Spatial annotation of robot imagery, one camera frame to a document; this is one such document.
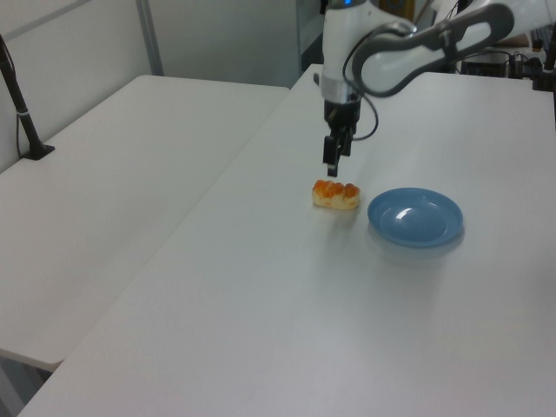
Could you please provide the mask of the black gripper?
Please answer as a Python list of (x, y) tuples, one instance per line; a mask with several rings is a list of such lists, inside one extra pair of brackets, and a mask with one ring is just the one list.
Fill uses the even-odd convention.
[(327, 165), (328, 176), (338, 175), (339, 143), (342, 156), (351, 155), (351, 144), (360, 120), (361, 101), (348, 103), (333, 103), (324, 101), (324, 120), (330, 128), (330, 133), (324, 138), (323, 162)]

